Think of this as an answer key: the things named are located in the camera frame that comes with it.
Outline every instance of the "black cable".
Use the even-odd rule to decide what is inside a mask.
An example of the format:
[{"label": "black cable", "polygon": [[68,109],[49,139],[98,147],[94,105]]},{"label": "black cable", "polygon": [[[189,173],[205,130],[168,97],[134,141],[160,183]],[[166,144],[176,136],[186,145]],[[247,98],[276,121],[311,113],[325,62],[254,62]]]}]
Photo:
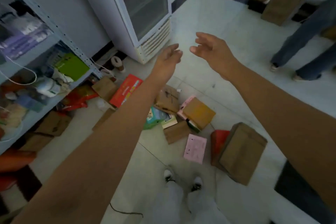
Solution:
[{"label": "black cable", "polygon": [[136,215],[141,215],[142,217],[144,217],[144,215],[142,213],[125,213],[125,212],[121,212],[121,211],[117,211],[116,209],[113,208],[113,206],[110,203],[111,208],[116,211],[117,213],[122,213],[122,214],[136,214]]}]

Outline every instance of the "white pants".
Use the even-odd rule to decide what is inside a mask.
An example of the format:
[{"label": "white pants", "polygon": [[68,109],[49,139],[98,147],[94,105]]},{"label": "white pants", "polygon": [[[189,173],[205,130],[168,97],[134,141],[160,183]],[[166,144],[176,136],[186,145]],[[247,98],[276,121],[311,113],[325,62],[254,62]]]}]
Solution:
[{"label": "white pants", "polygon": [[[151,209],[143,216],[143,224],[179,224],[183,189],[170,181],[160,192]],[[188,194],[187,203],[191,211],[193,224],[229,224],[226,217],[217,208],[215,200],[204,190]]]}]

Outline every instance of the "leg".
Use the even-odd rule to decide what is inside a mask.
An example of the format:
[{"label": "leg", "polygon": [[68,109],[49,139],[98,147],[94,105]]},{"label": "leg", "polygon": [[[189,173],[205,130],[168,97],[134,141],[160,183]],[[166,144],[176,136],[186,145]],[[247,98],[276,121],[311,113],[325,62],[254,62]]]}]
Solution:
[{"label": "leg", "polygon": [[287,38],[281,49],[272,57],[271,63],[275,67],[285,65],[314,35],[331,25],[332,21],[325,16],[324,9],[318,9],[293,35]]},{"label": "leg", "polygon": [[179,224],[183,189],[177,185],[169,170],[165,170],[166,187],[160,192],[153,206],[144,214],[141,223]]},{"label": "leg", "polygon": [[224,214],[218,209],[214,198],[202,189],[202,180],[196,177],[191,193],[188,194],[188,207],[194,224],[229,224]]},{"label": "leg", "polygon": [[336,43],[313,61],[296,70],[296,74],[304,80],[315,80],[326,69],[336,65]]}]

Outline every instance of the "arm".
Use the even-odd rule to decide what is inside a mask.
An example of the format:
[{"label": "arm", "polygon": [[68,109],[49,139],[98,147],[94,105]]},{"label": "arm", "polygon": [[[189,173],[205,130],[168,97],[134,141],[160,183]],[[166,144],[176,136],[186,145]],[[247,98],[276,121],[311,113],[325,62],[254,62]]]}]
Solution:
[{"label": "arm", "polygon": [[132,156],[150,107],[180,62],[179,45],[158,56],[150,76],[56,169],[14,220],[99,224]]},{"label": "arm", "polygon": [[246,68],[224,40],[196,35],[199,46],[190,51],[236,87],[289,162],[336,212],[336,119]]}]

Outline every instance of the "jeans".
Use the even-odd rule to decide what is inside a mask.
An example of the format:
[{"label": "jeans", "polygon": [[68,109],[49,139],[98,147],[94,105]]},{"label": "jeans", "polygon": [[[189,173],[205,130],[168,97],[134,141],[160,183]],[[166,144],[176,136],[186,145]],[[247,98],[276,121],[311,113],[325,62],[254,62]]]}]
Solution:
[{"label": "jeans", "polygon": [[[179,224],[183,189],[174,181],[166,184],[144,214],[141,224]],[[215,200],[203,189],[190,192],[187,204],[191,211],[192,224],[230,224],[217,208]]]},{"label": "jeans", "polygon": [[[273,56],[271,63],[279,67],[285,65],[314,35],[336,25],[336,0],[327,0],[306,20],[299,29],[284,42]],[[336,65],[336,44],[323,52],[313,61],[296,70],[304,80],[315,80],[321,72]]]}]

